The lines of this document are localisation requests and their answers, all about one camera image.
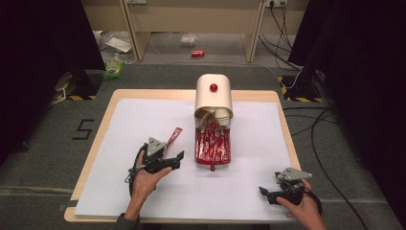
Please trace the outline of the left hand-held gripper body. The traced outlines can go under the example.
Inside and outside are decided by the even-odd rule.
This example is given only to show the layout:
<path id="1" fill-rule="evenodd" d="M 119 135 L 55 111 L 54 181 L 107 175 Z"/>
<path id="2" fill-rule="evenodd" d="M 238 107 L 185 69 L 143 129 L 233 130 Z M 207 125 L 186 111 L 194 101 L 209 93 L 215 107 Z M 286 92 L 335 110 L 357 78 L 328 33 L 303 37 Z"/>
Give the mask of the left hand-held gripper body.
<path id="1" fill-rule="evenodd" d="M 148 141 L 144 143 L 139 152 L 144 152 L 142 157 L 142 166 L 148 173 L 157 173 L 164 168 L 172 167 L 175 162 L 175 157 L 164 159 L 166 152 L 166 143 L 158 141 L 153 137 L 149 137 Z"/>

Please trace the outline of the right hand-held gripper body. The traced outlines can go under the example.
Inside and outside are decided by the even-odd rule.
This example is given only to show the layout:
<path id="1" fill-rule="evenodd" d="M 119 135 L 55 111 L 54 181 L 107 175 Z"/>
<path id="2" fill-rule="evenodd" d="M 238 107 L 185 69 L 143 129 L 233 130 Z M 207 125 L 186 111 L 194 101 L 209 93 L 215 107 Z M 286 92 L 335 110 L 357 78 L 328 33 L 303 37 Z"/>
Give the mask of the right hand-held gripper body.
<path id="1" fill-rule="evenodd" d="M 276 172 L 276 177 L 282 189 L 282 197 L 292 204 L 299 205 L 305 192 L 302 180 L 311 178 L 312 174 L 294 168 L 286 168 L 282 172 Z"/>

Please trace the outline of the single red stick sachet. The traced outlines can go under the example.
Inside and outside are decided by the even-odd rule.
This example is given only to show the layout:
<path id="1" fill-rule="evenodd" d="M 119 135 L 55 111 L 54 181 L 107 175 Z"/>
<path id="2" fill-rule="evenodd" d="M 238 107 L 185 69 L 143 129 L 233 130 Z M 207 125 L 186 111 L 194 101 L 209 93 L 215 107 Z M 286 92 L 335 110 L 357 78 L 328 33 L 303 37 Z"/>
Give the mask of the single red stick sachet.
<path id="1" fill-rule="evenodd" d="M 170 138 L 167 140 L 166 142 L 166 148 L 169 148 L 170 145 L 176 140 L 176 138 L 180 135 L 180 133 L 183 131 L 182 127 L 177 127 L 172 135 L 170 136 Z"/>

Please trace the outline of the white roll-top storage box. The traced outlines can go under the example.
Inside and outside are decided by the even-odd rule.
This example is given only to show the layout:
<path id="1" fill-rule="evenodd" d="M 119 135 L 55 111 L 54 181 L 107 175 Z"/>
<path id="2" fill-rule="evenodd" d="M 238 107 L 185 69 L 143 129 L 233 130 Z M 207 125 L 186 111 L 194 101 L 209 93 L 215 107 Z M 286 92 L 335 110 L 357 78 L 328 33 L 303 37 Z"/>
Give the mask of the white roll-top storage box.
<path id="1" fill-rule="evenodd" d="M 234 114 L 230 81 L 225 75 L 221 74 L 202 75 L 196 84 L 194 118 L 195 112 L 198 109 L 206 109 L 215 112 L 217 108 L 227 108 L 232 113 L 233 119 Z M 230 127 L 230 125 L 220 126 L 218 123 L 209 124 L 207 126 L 199 126 L 196 124 L 196 126 L 199 128 L 209 126 Z"/>

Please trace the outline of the person's right hand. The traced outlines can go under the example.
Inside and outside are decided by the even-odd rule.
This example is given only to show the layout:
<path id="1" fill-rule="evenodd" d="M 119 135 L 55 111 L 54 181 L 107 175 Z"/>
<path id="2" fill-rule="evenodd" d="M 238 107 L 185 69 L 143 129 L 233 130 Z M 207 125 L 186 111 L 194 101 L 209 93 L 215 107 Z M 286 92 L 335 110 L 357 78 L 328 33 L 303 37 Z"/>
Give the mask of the person's right hand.
<path id="1" fill-rule="evenodd" d="M 278 197 L 277 201 L 288 210 L 286 216 L 295 218 L 306 230 L 327 230 L 327 226 L 318 212 L 316 201 L 309 195 L 303 195 L 299 205 L 294 205 L 283 197 Z"/>

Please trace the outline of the person's left hand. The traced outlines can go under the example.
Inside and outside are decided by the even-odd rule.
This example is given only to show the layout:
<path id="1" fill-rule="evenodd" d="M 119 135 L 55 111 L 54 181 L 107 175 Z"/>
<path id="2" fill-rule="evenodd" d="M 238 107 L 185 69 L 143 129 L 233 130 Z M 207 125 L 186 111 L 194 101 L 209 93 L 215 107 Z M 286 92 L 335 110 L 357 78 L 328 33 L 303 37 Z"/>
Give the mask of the person's left hand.
<path id="1" fill-rule="evenodd" d="M 171 172 L 171 167 L 162 169 L 156 173 L 149 173 L 145 170 L 139 170 L 133 182 L 133 191 L 130 208 L 140 209 L 147 197 L 153 192 L 158 182 Z"/>

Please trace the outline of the white paper sheet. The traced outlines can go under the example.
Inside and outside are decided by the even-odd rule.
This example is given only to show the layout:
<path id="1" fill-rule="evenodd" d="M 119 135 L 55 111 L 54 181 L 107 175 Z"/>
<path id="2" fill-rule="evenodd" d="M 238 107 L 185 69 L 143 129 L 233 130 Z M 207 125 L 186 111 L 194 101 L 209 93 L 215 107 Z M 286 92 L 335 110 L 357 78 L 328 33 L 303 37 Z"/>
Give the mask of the white paper sheet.
<path id="1" fill-rule="evenodd" d="M 211 170 L 194 161 L 194 103 L 178 100 L 122 99 L 103 136 L 76 207 L 80 217 L 114 218 L 129 202 L 126 183 L 135 156 L 148 138 L 166 141 L 181 134 L 167 155 L 185 154 L 148 197 L 143 219 L 282 220 L 261 188 L 278 190 L 277 172 L 291 162 L 276 103 L 237 102 L 231 123 L 231 162 Z"/>

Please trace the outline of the white cup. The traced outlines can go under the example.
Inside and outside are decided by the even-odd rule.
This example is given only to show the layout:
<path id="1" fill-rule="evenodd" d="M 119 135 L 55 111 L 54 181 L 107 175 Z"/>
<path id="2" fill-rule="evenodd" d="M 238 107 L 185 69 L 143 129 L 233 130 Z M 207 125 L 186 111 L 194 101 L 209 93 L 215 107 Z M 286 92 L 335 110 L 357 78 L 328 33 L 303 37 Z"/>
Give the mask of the white cup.
<path id="1" fill-rule="evenodd" d="M 232 119 L 232 113 L 227 108 L 217 108 L 214 116 L 220 126 L 228 126 Z"/>

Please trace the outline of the green plastic bag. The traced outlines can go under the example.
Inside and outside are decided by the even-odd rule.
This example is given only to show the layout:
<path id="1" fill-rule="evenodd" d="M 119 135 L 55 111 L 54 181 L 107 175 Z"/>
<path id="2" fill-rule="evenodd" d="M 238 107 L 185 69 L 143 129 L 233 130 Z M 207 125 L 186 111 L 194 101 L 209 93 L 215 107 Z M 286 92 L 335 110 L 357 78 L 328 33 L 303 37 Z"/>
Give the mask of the green plastic bag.
<path id="1" fill-rule="evenodd" d="M 121 76 L 124 64 L 121 61 L 109 60 L 105 63 L 105 71 L 102 76 L 105 79 L 117 79 Z"/>

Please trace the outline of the black stand base striped tape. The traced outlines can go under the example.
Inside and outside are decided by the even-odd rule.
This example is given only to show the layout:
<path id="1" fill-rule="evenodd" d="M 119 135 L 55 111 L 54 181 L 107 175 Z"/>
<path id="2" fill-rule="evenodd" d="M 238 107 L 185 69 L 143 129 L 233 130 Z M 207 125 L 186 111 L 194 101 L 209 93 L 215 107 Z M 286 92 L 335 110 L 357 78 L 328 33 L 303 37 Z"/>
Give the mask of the black stand base striped tape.
<path id="1" fill-rule="evenodd" d="M 290 102 L 321 103 L 323 98 L 311 77 L 282 75 L 278 77 L 283 98 Z"/>
<path id="2" fill-rule="evenodd" d="M 102 74 L 86 72 L 83 79 L 75 78 L 71 73 L 64 74 L 56 84 L 57 101 L 95 100 L 102 84 Z"/>

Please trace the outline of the clear plastic container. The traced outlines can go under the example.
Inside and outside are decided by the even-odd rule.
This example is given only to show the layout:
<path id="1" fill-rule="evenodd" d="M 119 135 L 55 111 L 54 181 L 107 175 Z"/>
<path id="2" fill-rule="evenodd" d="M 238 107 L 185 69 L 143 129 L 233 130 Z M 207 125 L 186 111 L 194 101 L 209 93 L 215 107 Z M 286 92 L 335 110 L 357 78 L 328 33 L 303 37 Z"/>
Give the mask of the clear plastic container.
<path id="1" fill-rule="evenodd" d="M 198 41 L 198 37 L 194 34 L 183 34 L 180 38 L 180 45 L 182 47 L 194 47 L 196 42 Z"/>

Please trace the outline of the black curtain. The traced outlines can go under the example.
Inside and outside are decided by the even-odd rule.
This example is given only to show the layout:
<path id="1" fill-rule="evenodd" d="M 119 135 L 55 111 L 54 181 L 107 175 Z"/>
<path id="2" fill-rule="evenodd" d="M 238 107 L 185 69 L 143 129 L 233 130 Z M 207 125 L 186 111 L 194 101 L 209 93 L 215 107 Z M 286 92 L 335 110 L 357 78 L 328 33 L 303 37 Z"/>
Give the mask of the black curtain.
<path id="1" fill-rule="evenodd" d="M 27 140 L 65 73 L 104 64 L 80 0 L 0 0 L 0 166 Z"/>
<path id="2" fill-rule="evenodd" d="M 290 61 L 322 71 L 355 150 L 406 230 L 406 0 L 309 0 Z"/>

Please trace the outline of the beige wooden desk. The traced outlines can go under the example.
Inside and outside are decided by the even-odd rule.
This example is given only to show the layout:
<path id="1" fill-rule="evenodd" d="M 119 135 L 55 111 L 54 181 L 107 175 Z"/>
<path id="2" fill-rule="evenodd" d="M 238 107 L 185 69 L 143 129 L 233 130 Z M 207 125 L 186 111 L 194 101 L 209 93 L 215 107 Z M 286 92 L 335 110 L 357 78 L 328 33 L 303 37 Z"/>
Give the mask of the beige wooden desk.
<path id="1" fill-rule="evenodd" d="M 95 31 L 126 31 L 141 61 L 153 33 L 239 34 L 248 62 L 259 35 L 276 35 L 285 26 L 295 35 L 309 0 L 288 0 L 266 8 L 265 0 L 80 0 Z"/>

